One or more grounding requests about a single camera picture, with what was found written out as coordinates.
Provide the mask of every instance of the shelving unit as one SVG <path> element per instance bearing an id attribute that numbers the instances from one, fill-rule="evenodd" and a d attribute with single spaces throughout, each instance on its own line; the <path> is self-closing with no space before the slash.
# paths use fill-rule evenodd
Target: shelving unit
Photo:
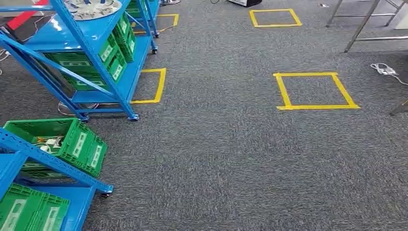
<path id="1" fill-rule="evenodd" d="M 2 128 L 0 128 L 0 148 L 15 151 L 13 154 L 0 154 L 0 199 L 11 183 L 16 181 L 34 190 L 70 200 L 67 215 L 61 226 L 62 231 L 81 230 L 95 193 L 100 192 L 102 197 L 106 198 L 113 192 L 113 185 L 102 183 Z M 19 171 L 27 158 L 32 158 L 63 173 L 77 183 L 38 184 L 31 180 L 23 180 L 19 177 Z"/>
<path id="2" fill-rule="evenodd" d="M 158 37 L 155 26 L 159 0 L 134 0 L 141 8 L 141 1 L 147 5 L 147 15 L 141 11 L 141 18 L 134 19 L 129 16 L 131 22 L 142 25 L 145 35 L 136 36 L 136 48 L 133 61 L 128 63 L 121 79 L 115 83 L 109 72 L 104 67 L 98 51 L 105 43 L 119 18 L 125 12 L 131 0 L 119 0 L 122 7 L 112 15 L 87 21 L 73 20 L 63 0 L 50 0 L 51 6 L 24 6 L 24 7 L 0 7 L 0 12 L 9 11 L 56 11 L 57 14 L 44 25 L 26 44 L 22 45 L 7 34 L 0 34 L 0 46 L 4 47 L 21 65 L 27 68 L 31 74 L 47 87 L 62 103 L 64 103 L 79 119 L 88 121 L 87 113 L 112 113 L 124 112 L 129 120 L 138 120 L 139 115 L 130 106 L 130 101 L 136 89 L 140 72 L 143 68 L 149 48 L 152 53 L 157 53 L 157 46 L 153 35 Z M 41 53 L 48 52 L 75 52 L 83 51 L 101 78 L 108 90 L 102 89 L 83 77 L 69 71 L 59 64 L 45 58 Z M 95 90 L 76 91 L 74 95 L 66 95 L 60 89 L 59 83 L 54 79 L 44 66 L 38 61 L 66 73 L 73 78 L 82 81 Z M 117 103 L 118 108 L 82 109 L 79 103 Z"/>

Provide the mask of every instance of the stacked green crate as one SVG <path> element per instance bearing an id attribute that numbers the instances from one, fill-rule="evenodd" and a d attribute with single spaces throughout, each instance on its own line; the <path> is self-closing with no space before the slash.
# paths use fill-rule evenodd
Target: stacked green crate
<path id="1" fill-rule="evenodd" d="M 141 5 L 142 8 L 144 9 L 144 12 L 147 12 L 147 6 L 146 3 L 144 1 L 141 1 Z M 126 7 L 126 12 L 128 12 L 130 14 L 130 16 L 134 17 L 134 18 L 140 18 L 141 17 L 141 13 L 140 13 L 140 9 L 136 4 L 136 1 L 130 1 L 129 5 L 127 5 L 128 7 Z"/>
<path id="2" fill-rule="evenodd" d="M 108 86 L 84 52 L 46 53 L 45 56 L 101 88 L 108 89 Z M 103 44 L 99 56 L 114 81 L 117 82 L 123 74 L 126 61 L 113 34 L 111 34 L 108 40 Z M 70 75 L 63 72 L 62 75 L 76 90 L 95 90 L 93 87 L 86 85 Z"/>
<path id="3" fill-rule="evenodd" d="M 43 195 L 13 183 L 0 201 L 0 230 L 30 230 Z"/>
<path id="4" fill-rule="evenodd" d="M 0 230 L 60 230 L 69 200 L 12 184 L 0 201 Z"/>
<path id="5" fill-rule="evenodd" d="M 68 211 L 69 200 L 44 193 L 38 210 L 38 219 L 32 230 L 58 231 Z"/>
<path id="6" fill-rule="evenodd" d="M 113 34 L 126 61 L 132 62 L 133 52 L 136 46 L 136 39 L 126 14 L 123 14 L 120 17 L 119 23 L 113 30 Z"/>
<path id="7" fill-rule="evenodd" d="M 48 146 L 46 148 L 50 154 L 94 177 L 99 176 L 106 144 L 77 118 L 12 120 L 4 125 L 4 129 L 32 144 Z M 44 139 L 59 139 L 59 142 L 51 146 L 44 143 Z M 99 150 L 99 154 L 95 157 L 97 145 L 100 145 L 102 150 Z M 90 159 L 96 161 L 96 168 L 89 167 Z M 21 171 L 36 179 L 65 177 L 30 160 L 23 165 Z"/>

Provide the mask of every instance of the yellow floor marking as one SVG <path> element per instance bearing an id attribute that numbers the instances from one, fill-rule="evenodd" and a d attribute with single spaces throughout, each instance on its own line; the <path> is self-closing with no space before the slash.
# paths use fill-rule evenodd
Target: yellow floor marking
<path id="1" fill-rule="evenodd" d="M 291 16 L 293 17 L 295 24 L 270 24 L 270 25 L 259 25 L 258 21 L 255 18 L 255 12 L 279 12 L 279 11 L 289 11 Z M 249 16 L 251 17 L 252 24 L 254 27 L 283 27 L 283 26 L 301 26 L 302 23 L 299 20 L 299 17 L 295 14 L 293 9 L 274 9 L 274 10 L 250 10 Z"/>
<path id="2" fill-rule="evenodd" d="M 337 72 L 305 72 L 305 73 L 275 73 L 273 76 L 278 82 L 278 87 L 280 94 L 283 98 L 284 106 L 278 106 L 279 110 L 317 110 L 317 109 L 359 109 L 360 107 L 354 103 L 353 99 L 350 97 L 343 84 L 337 77 Z M 292 105 L 288 92 L 286 90 L 285 84 L 283 83 L 282 77 L 309 77 L 309 76 L 331 76 L 337 88 L 340 90 L 347 104 L 332 104 L 332 105 Z"/>
<path id="3" fill-rule="evenodd" d="M 158 103 L 160 102 L 165 87 L 166 68 L 160 69 L 143 69 L 142 73 L 160 72 L 159 84 L 157 86 L 156 95 L 153 100 L 132 100 L 130 103 Z"/>
<path id="4" fill-rule="evenodd" d="M 172 25 L 171 27 L 177 26 L 177 25 L 179 24 L 179 19 L 178 19 L 178 18 L 179 18 L 179 14 L 178 14 L 178 13 L 158 14 L 157 17 L 174 17 L 173 25 Z M 136 23 L 133 22 L 131 26 L 132 26 L 132 27 L 135 27 L 135 26 L 136 26 Z M 163 31 L 166 30 L 166 29 L 168 29 L 168 27 L 167 27 L 167 28 L 164 28 L 164 29 L 161 29 L 161 30 L 157 30 L 157 32 L 160 33 L 160 32 L 163 32 Z M 133 33 L 134 33 L 135 35 L 136 35 L 136 34 L 146 34 L 146 31 L 134 31 Z"/>

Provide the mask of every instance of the red object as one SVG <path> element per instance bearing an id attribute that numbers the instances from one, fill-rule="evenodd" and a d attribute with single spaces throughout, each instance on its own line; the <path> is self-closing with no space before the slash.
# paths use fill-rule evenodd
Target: red object
<path id="1" fill-rule="evenodd" d="M 48 5 L 48 0 L 40 0 L 36 4 L 37 6 L 44 6 Z M 11 21 L 7 23 L 7 25 L 12 30 L 16 30 L 19 26 L 25 23 L 31 16 L 33 16 L 37 11 L 26 11 L 21 13 L 19 16 L 13 18 Z"/>

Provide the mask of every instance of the gray carpet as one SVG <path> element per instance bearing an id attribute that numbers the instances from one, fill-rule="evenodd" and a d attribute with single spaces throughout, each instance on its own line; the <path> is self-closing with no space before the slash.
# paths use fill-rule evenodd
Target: gray carpet
<path id="1" fill-rule="evenodd" d="M 408 230 L 408 114 L 388 115 L 408 92 L 369 67 L 387 63 L 408 81 L 408 43 L 360 42 L 344 54 L 361 19 L 325 28 L 334 5 L 251 8 L 293 8 L 303 26 L 291 28 L 254 28 L 247 8 L 223 1 L 162 7 L 180 20 L 145 65 L 167 68 L 161 102 L 134 105 L 138 122 L 88 123 L 109 145 L 100 179 L 115 191 L 95 197 L 84 230 Z M 369 6 L 346 1 L 341 11 Z M 381 27 L 387 20 L 371 19 L 362 36 L 408 33 Z M 0 63 L 0 121 L 59 116 L 57 100 L 16 65 Z M 337 72 L 361 109 L 279 111 L 277 72 Z M 142 74 L 137 99 L 154 95 L 155 78 Z M 293 104 L 344 103 L 329 77 L 284 83 Z"/>

